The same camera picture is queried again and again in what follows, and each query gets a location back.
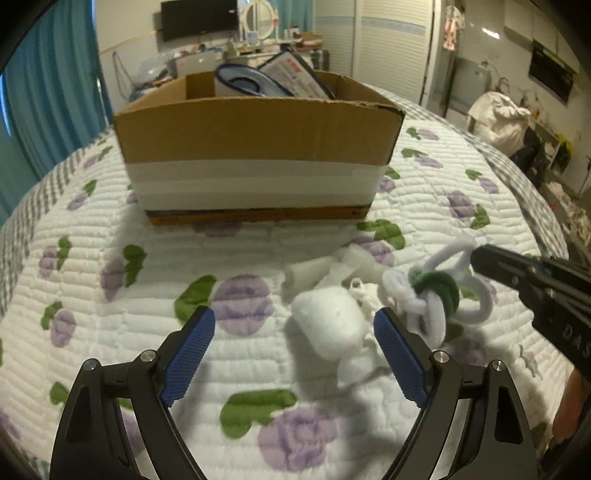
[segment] cabinet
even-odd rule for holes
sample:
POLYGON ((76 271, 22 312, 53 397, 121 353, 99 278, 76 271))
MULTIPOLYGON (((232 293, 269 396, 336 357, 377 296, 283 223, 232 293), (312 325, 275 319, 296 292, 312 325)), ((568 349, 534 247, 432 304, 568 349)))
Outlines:
POLYGON ((532 41, 534 39, 533 10, 514 0, 505 0, 505 28, 532 41))
POLYGON ((534 40, 541 43, 552 53, 556 52, 558 31, 554 25, 542 15, 540 11, 534 11, 534 40))
POLYGON ((580 63, 577 56, 570 49, 569 44, 560 33, 558 33, 558 56, 563 62, 571 67, 576 73, 580 70, 580 63))

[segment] white wardrobe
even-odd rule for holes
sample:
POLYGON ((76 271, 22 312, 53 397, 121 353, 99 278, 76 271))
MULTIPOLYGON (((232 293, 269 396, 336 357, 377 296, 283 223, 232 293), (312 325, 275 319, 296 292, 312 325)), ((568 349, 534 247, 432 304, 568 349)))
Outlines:
POLYGON ((314 0, 331 70, 421 103, 441 45, 440 0, 314 0))

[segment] bed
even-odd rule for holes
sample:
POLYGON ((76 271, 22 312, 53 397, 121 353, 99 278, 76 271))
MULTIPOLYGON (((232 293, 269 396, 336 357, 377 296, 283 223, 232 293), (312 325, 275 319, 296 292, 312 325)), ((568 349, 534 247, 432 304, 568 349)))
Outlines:
MULTIPOLYGON (((111 130, 29 192, 0 231, 0 426, 43 478, 82 362, 123 362, 157 347, 180 327, 178 303, 199 299, 216 311, 216 335, 172 415, 209 478, 381 478, 418 410, 386 373, 337 388, 335 364, 321 360, 290 320, 283 267, 357 242, 408 270, 461 233, 522 254, 568 255, 550 208, 508 158, 381 93, 407 117, 394 173, 382 179, 368 220, 395 223, 399 250, 355 222, 153 228, 111 130), (270 424, 252 421, 239 437, 224 433, 220 412, 231 396, 281 390, 296 403, 274 412, 270 424)), ((466 326, 444 349, 463 361, 509 365, 542 448, 571 367, 532 329, 515 292, 490 289, 491 318, 466 326)), ((142 474, 154 478, 132 406, 122 407, 142 474)), ((433 478, 453 459, 457 417, 433 478)))

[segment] television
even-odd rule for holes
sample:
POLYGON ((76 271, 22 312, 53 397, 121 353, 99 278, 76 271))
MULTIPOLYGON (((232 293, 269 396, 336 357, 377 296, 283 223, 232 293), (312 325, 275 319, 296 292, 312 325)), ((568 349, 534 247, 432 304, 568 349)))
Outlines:
POLYGON ((534 43, 530 77, 548 87, 564 103, 569 101, 570 91, 573 89, 574 71, 539 43, 534 43))
POLYGON ((237 0, 172 0, 160 4, 162 38, 238 29, 237 0))

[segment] screw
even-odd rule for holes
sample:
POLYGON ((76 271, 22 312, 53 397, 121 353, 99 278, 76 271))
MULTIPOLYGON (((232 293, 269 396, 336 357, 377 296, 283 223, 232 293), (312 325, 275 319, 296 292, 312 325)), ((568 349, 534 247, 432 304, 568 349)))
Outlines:
POLYGON ((500 360, 493 360, 492 361, 492 368, 494 368, 498 372, 504 372, 506 370, 506 366, 500 360))
POLYGON ((449 355, 445 353, 443 350, 438 350, 433 354, 433 358, 437 363, 446 364, 449 362, 449 355))
POLYGON ((156 358, 156 352, 154 350, 144 350, 140 353, 139 358, 142 362, 149 363, 156 358))
POLYGON ((82 364, 82 368, 87 372, 90 372, 91 370, 94 370, 98 364, 96 358, 89 358, 82 364))

